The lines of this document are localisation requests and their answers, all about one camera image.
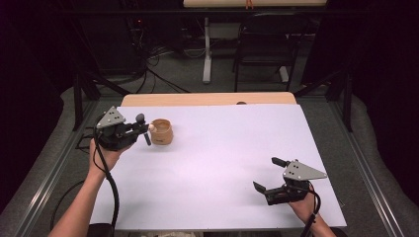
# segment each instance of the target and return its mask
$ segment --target table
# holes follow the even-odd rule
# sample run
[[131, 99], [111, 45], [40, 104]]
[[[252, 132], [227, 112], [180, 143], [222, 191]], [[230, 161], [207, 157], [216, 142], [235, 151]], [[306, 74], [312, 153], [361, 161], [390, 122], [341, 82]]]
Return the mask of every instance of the table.
[[[146, 121], [169, 119], [175, 137], [168, 146], [147, 146], [139, 137], [112, 171], [121, 201], [117, 229], [236, 231], [303, 226], [287, 204], [269, 206], [253, 188], [253, 181], [268, 189], [284, 183], [284, 168], [273, 165], [272, 156], [298, 158], [324, 172], [293, 94], [128, 95], [118, 110], [127, 122], [138, 113], [144, 113]], [[322, 197], [323, 218], [331, 226], [346, 226], [330, 181], [312, 182]], [[109, 222], [113, 206], [105, 182], [91, 222]]]
[[[253, 7], [323, 7], [326, 5], [327, 0], [252, 0]], [[246, 0], [185, 0], [185, 8], [245, 8]], [[228, 24], [226, 28], [222, 29], [222, 34], [225, 34], [225, 29], [235, 30], [234, 35], [237, 36], [238, 26], [230, 26]], [[210, 68], [211, 68], [211, 53], [210, 53], [210, 20], [208, 17], [205, 18], [205, 39], [206, 39], [206, 58], [204, 63], [204, 76], [203, 83], [207, 84], [210, 82]], [[228, 33], [226, 38], [231, 38], [231, 34]], [[282, 67], [280, 73], [283, 81], [288, 81], [287, 70]]]

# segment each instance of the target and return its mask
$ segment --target dark background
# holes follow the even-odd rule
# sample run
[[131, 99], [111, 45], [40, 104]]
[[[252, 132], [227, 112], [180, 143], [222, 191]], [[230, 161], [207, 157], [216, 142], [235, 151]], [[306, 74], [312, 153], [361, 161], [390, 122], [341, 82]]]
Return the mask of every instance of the dark background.
[[[113, 0], [96, 5], [62, 2], [65, 8], [76, 9], [121, 7]], [[169, 8], [177, 8], [180, 3], [164, 2]], [[418, 204], [414, 175], [419, 168], [414, 163], [419, 151], [419, 103], [415, 97], [419, 84], [419, 22], [415, 14], [419, 9], [410, 2], [377, 2], [391, 14], [382, 18], [372, 43], [358, 59], [359, 66], [353, 71], [354, 94], [368, 108], [384, 163], [405, 193]], [[139, 5], [156, 8], [156, 3], [141, 1]], [[330, 1], [328, 8], [369, 6], [366, 1]], [[51, 18], [49, 10], [61, 7], [55, 1], [0, 3], [0, 95], [7, 112], [1, 123], [5, 147], [1, 152], [1, 210], [25, 179], [55, 128], [63, 106], [59, 95], [72, 86], [77, 68], [104, 74], [140, 70], [135, 65], [141, 56], [132, 47], [126, 21], [90, 19], [72, 25], [56, 16]], [[172, 25], [165, 25], [165, 20]], [[162, 18], [161, 22], [148, 25], [151, 29], [161, 28], [155, 36], [174, 49], [182, 46], [180, 26], [179, 18]], [[321, 80], [339, 68], [361, 28], [359, 20], [323, 19], [303, 82]]]

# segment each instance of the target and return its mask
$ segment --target black cable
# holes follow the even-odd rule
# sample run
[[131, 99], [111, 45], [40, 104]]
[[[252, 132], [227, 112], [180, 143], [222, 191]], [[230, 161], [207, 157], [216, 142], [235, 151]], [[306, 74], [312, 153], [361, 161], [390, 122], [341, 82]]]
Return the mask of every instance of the black cable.
[[106, 179], [108, 180], [109, 184], [111, 185], [112, 193], [114, 195], [114, 214], [113, 214], [112, 224], [111, 225], [112, 225], [113, 229], [115, 230], [115, 226], [117, 224], [117, 219], [118, 219], [118, 214], [119, 214], [119, 211], [120, 211], [120, 196], [118, 194], [117, 184], [115, 183], [114, 178], [112, 178], [111, 172], [110, 172], [110, 170], [108, 168], [108, 164], [106, 163], [106, 160], [104, 158], [104, 155], [102, 154], [102, 150], [101, 150], [101, 148], [99, 146], [99, 141], [98, 141], [99, 140], [99, 137], [98, 137], [98, 133], [97, 133], [97, 130], [96, 130], [96, 124], [98, 124], [98, 122], [100, 121], [100, 119], [102, 119], [102, 117], [103, 116], [98, 117], [97, 120], [96, 120], [96, 122], [95, 122], [95, 125], [93, 127], [93, 139], [95, 141], [96, 149], [98, 151], [98, 154], [99, 154], [99, 156], [100, 156], [100, 158], [102, 160], [102, 164], [104, 166], [103, 171], [105, 172]]
[[95, 166], [99, 169], [99, 170], [101, 170], [102, 172], [104, 172], [104, 173], [106, 173], [106, 170], [104, 170], [104, 169], [102, 169], [97, 163], [96, 163], [96, 151], [98, 150], [98, 148], [97, 147], [95, 147], [95, 151], [94, 151], [94, 153], [93, 153], [93, 163], [95, 164]]
[[321, 206], [320, 195], [318, 193], [316, 193], [314, 190], [306, 190], [306, 189], [302, 189], [302, 188], [295, 187], [295, 186], [289, 186], [289, 188], [299, 190], [299, 191], [309, 192], [309, 193], [314, 195], [314, 210], [313, 210], [313, 213], [310, 215], [307, 223], [305, 223], [304, 229], [302, 230], [302, 233], [300, 235], [300, 237], [306, 237], [306, 236], [308, 236], [310, 227], [311, 227], [312, 223], [315, 222], [314, 221], [315, 217], [316, 217], [318, 211], [320, 210], [320, 206]]
[[145, 80], [147, 79], [147, 70], [145, 70], [145, 72], [144, 72], [144, 79], [142, 80], [142, 83], [141, 83], [141, 85], [139, 85], [139, 88], [138, 88], [138, 90], [136, 90], [135, 91], [135, 94], [138, 94], [139, 93], [139, 91], [142, 89], [142, 87], [144, 86], [144, 84], [145, 84]]
[[[93, 129], [93, 127], [91, 127], [91, 126], [87, 126], [85, 129]], [[84, 133], [81, 135], [81, 137], [80, 137], [80, 139], [78, 140], [78, 142], [77, 142], [77, 144], [76, 144], [76, 147], [75, 147], [75, 149], [76, 150], [80, 150], [80, 151], [82, 151], [82, 152], [84, 152], [84, 153], [86, 153], [86, 154], [89, 154], [89, 146], [88, 145], [81, 145], [81, 143], [82, 143], [82, 141], [84, 140], [84, 139], [92, 139], [93, 138], [93, 135], [92, 134], [87, 134], [87, 135], [85, 135]]]
[[153, 55], [153, 56], [150, 56], [149, 58], [147, 58], [147, 64], [150, 65], [150, 66], [155, 67], [155, 66], [158, 65], [159, 62], [160, 62], [160, 54]]
[[165, 82], [168, 86], [170, 86], [171, 88], [173, 88], [175, 91], [179, 92], [178, 90], [176, 90], [176, 89], [175, 89], [175, 88], [178, 88], [179, 90], [181, 90], [181, 91], [183, 91], [183, 92], [186, 92], [186, 93], [191, 93], [190, 91], [183, 89], [182, 87], [180, 87], [180, 86], [178, 86], [178, 85], [174, 84], [173, 82], [170, 82], [170, 81], [168, 81], [168, 80], [166, 80], [166, 79], [162, 78], [161, 76], [159, 76], [157, 73], [155, 73], [154, 71], [152, 71], [152, 70], [151, 70], [150, 68], [148, 68], [148, 67], [147, 67], [147, 70], [148, 70], [149, 72], [151, 72], [154, 76], [156, 76], [158, 79], [160, 79], [160, 80], [162, 80], [163, 82]]
[[[120, 78], [112, 78], [112, 77], [107, 77], [106, 79], [108, 81], [111, 81], [112, 83], [114, 83], [115, 85], [122, 85], [122, 84], [126, 84], [129, 82], [133, 82], [138, 80], [139, 78], [141, 78], [141, 72], [134, 72], [130, 75], [129, 78], [126, 79], [120, 79]], [[104, 83], [101, 82], [95, 82], [97, 85], [104, 85]]]
[[56, 216], [56, 212], [58, 211], [59, 206], [61, 205], [62, 201], [64, 200], [64, 198], [72, 191], [74, 190], [77, 186], [81, 185], [84, 183], [84, 180], [79, 181], [78, 183], [76, 183], [75, 185], [71, 186], [65, 193], [64, 195], [59, 199], [58, 203], [55, 206], [55, 209], [52, 212], [52, 216], [51, 216], [51, 221], [49, 223], [49, 230], [53, 229], [54, 226], [54, 222], [55, 222], [55, 216]]
[[151, 88], [151, 91], [150, 91], [150, 93], [149, 93], [149, 94], [152, 94], [152, 93], [154, 92], [154, 89], [156, 88], [156, 82], [157, 82], [157, 80], [156, 80], [156, 76], [154, 75], [154, 83], [153, 83], [153, 87]]

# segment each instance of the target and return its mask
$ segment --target gray floor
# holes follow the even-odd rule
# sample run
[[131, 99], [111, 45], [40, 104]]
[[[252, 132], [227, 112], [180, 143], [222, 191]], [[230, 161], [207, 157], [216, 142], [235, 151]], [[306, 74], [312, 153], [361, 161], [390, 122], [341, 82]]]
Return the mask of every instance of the gray floor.
[[[304, 60], [309, 53], [309, 43], [302, 49], [297, 62], [292, 91], [300, 88]], [[211, 82], [202, 83], [203, 58], [192, 58], [168, 53], [160, 56], [156, 66], [150, 68], [163, 78], [191, 92], [232, 92], [233, 73], [229, 49], [222, 46], [213, 52]], [[243, 70], [243, 76], [257, 74], [262, 78], [277, 78], [274, 70]], [[142, 79], [127, 81], [111, 78], [131, 92], [137, 90]], [[103, 97], [99, 102], [84, 102], [85, 123], [91, 126], [93, 119], [110, 106], [118, 106], [122, 98], [105, 87], [99, 87]], [[267, 91], [284, 90], [283, 85], [243, 85], [240, 90]], [[348, 236], [419, 236], [416, 228], [419, 211], [401, 191], [391, 174], [385, 168], [377, 152], [374, 131], [361, 101], [354, 97], [353, 133], [348, 133], [340, 121], [340, 104], [326, 102], [325, 87], [310, 96], [298, 98], [314, 140], [323, 159], [348, 227]], [[149, 74], [140, 93], [177, 93], [159, 79]], [[62, 94], [64, 112], [59, 123], [45, 145], [42, 154], [12, 201], [0, 217], [1, 236], [45, 236], [57, 200], [73, 184], [84, 179], [87, 168], [86, 153], [74, 149], [84, 128], [71, 131], [74, 123], [72, 90]], [[76, 190], [63, 202], [57, 218], [66, 209]], [[299, 236], [301, 230], [275, 232], [233, 232], [216, 233], [213, 236]], [[139, 236], [139, 233], [118, 232], [118, 236]]]

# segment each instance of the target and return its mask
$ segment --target chair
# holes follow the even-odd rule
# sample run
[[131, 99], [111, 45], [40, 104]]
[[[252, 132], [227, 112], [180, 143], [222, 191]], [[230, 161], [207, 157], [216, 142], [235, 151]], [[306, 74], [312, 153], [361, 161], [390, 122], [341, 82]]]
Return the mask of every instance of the chair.
[[245, 19], [239, 28], [233, 63], [234, 92], [237, 92], [237, 84], [240, 82], [239, 65], [275, 66], [278, 68], [276, 73], [282, 66], [290, 66], [288, 91], [299, 44], [309, 27], [310, 21], [303, 15], [258, 13]]

